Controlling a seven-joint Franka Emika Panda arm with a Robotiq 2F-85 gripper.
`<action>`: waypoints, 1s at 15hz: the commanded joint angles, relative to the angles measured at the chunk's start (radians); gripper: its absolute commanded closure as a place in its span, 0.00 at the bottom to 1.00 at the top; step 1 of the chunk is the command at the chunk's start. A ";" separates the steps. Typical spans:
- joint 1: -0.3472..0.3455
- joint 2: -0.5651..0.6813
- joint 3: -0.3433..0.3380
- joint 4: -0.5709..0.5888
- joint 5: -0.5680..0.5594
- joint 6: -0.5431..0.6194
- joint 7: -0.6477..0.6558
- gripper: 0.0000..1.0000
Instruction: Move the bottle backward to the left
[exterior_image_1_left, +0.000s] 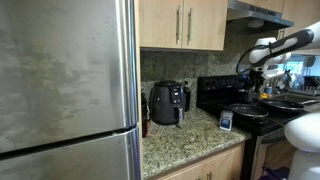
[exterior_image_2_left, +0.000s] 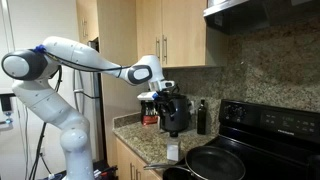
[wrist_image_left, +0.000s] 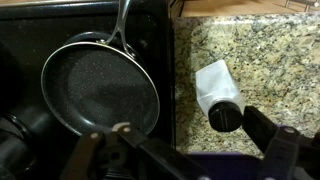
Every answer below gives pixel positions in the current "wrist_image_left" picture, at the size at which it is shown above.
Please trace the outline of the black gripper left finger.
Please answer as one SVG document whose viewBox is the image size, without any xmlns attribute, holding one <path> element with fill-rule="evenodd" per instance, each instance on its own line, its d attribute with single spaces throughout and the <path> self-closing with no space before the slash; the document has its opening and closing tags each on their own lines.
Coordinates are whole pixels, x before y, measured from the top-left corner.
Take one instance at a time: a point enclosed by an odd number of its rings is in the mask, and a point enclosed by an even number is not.
<svg viewBox="0 0 320 180">
<path fill-rule="evenodd" d="M 119 169 L 134 180 L 213 180 L 189 157 L 127 122 L 116 124 L 110 134 L 82 135 L 59 180 L 103 180 Z"/>
</svg>

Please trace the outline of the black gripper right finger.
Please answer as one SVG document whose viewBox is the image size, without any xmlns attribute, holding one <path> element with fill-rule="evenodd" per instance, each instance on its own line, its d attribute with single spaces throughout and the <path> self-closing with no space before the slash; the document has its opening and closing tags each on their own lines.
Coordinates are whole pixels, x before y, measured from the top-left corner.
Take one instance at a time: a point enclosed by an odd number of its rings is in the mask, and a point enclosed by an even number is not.
<svg viewBox="0 0 320 180">
<path fill-rule="evenodd" d="M 245 108 L 242 128 L 264 155 L 257 180 L 320 180 L 320 147 L 315 137 L 276 125 L 254 106 Z"/>
</svg>

